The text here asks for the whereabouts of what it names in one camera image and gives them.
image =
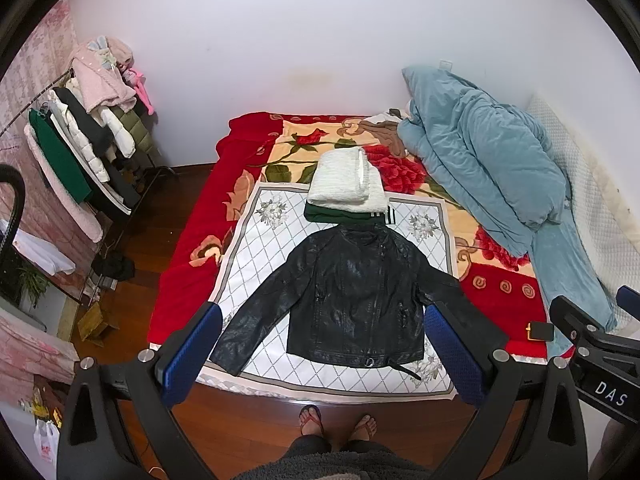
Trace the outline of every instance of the person's foot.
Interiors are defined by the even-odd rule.
[[[313,406],[305,407],[300,412],[300,433],[303,435],[322,436],[320,415]]]
[[[378,430],[376,419],[371,415],[365,415],[360,419],[360,422],[356,424],[353,429],[353,433],[349,437],[349,440],[371,440]]]

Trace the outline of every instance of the plastic bag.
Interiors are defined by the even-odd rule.
[[[56,425],[48,420],[38,419],[36,421],[36,431],[33,433],[33,441],[36,443],[38,454],[47,462],[56,465],[58,457],[58,441],[60,432]]]

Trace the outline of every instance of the metal bolt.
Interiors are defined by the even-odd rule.
[[[151,359],[154,358],[154,355],[156,355],[156,353],[151,348],[145,348],[144,350],[138,352],[138,361],[140,361],[141,363],[146,363],[148,361],[151,361]]]
[[[505,363],[509,360],[509,353],[504,351],[502,348],[498,348],[494,350],[494,359],[499,363]]]
[[[556,356],[554,357],[554,364],[560,369],[566,368],[566,359],[560,356]]]
[[[94,365],[94,363],[95,361],[93,357],[85,357],[84,359],[82,359],[82,361],[80,361],[80,367],[82,368],[82,370],[88,370]]]

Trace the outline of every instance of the pink garment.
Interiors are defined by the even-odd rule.
[[[113,57],[120,65],[124,65],[127,68],[133,65],[133,53],[127,44],[122,43],[113,36],[107,36],[106,39],[109,50],[111,50]]]
[[[0,398],[12,405],[33,397],[33,375],[71,384],[78,354],[71,343],[0,308]]]
[[[136,104],[136,92],[122,81],[120,71],[103,68],[95,52],[78,46],[69,57],[84,98],[84,108],[90,112],[99,105],[120,106],[124,112]]]
[[[94,243],[98,243],[102,240],[102,227],[100,226],[100,222],[98,222],[94,215],[82,209],[82,207],[78,205],[66,190],[62,182],[60,182],[60,179],[53,171],[53,168],[49,165],[49,161],[47,161],[44,153],[42,153],[42,150],[38,145],[38,141],[36,140],[36,134],[33,131],[33,127],[29,123],[24,127],[24,136],[27,139],[27,144],[29,145],[29,149],[33,153],[34,158],[42,168],[44,176],[47,177],[47,181],[49,182],[53,193],[55,193],[63,207],[71,215],[71,218],[73,218],[82,229],[82,232],[89,237],[89,240]]]
[[[136,94],[138,94],[138,97],[140,97],[140,100],[144,103],[144,105],[146,106],[146,109],[149,111],[149,115],[153,115],[154,108],[152,107],[151,102],[149,102],[149,96],[146,94],[145,86],[142,83],[142,78],[145,75],[133,67],[127,68],[122,73],[122,75],[124,76],[124,79],[127,82],[127,84],[132,86],[133,89],[136,91]]]

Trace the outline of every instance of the small wooden stool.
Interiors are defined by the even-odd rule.
[[[91,308],[86,311],[86,314],[78,321],[80,341],[88,339],[93,344],[103,347],[104,342],[102,338],[100,338],[100,335],[107,327],[116,330],[120,328],[113,316],[104,310],[100,306],[100,303],[95,301]]]

